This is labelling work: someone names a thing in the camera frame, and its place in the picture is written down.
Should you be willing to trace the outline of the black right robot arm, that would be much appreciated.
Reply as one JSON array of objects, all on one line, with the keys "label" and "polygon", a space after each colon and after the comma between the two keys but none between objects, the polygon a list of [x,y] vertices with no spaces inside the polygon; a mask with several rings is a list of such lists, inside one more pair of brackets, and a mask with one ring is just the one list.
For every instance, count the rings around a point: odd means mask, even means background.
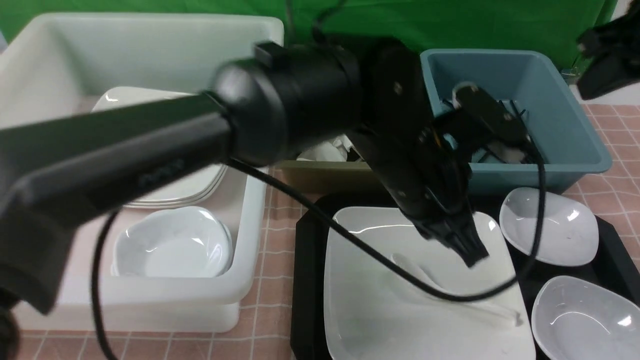
[{"label": "black right robot arm", "polygon": [[640,81],[640,3],[632,0],[622,16],[594,26],[576,40],[591,62],[576,82],[583,100],[595,100]]}]

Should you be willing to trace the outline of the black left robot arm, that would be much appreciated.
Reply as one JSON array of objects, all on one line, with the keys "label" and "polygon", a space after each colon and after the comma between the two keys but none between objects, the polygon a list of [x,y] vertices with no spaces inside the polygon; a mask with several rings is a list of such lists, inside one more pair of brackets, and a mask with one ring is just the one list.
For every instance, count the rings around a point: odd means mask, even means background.
[{"label": "black left robot arm", "polygon": [[211,164],[256,173],[342,134],[425,239],[467,267],[488,257],[418,53],[390,37],[263,42],[198,95],[1,130],[1,313],[53,308],[84,223]]}]

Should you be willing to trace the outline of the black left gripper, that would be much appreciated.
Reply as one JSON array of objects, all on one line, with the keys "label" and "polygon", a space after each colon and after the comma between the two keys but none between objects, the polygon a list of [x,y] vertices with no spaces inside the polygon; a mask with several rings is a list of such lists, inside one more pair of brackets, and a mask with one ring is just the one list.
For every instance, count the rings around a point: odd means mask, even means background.
[{"label": "black left gripper", "polygon": [[467,199],[469,167],[451,159],[429,130],[365,124],[350,141],[420,235],[439,240],[468,268],[489,257]]}]

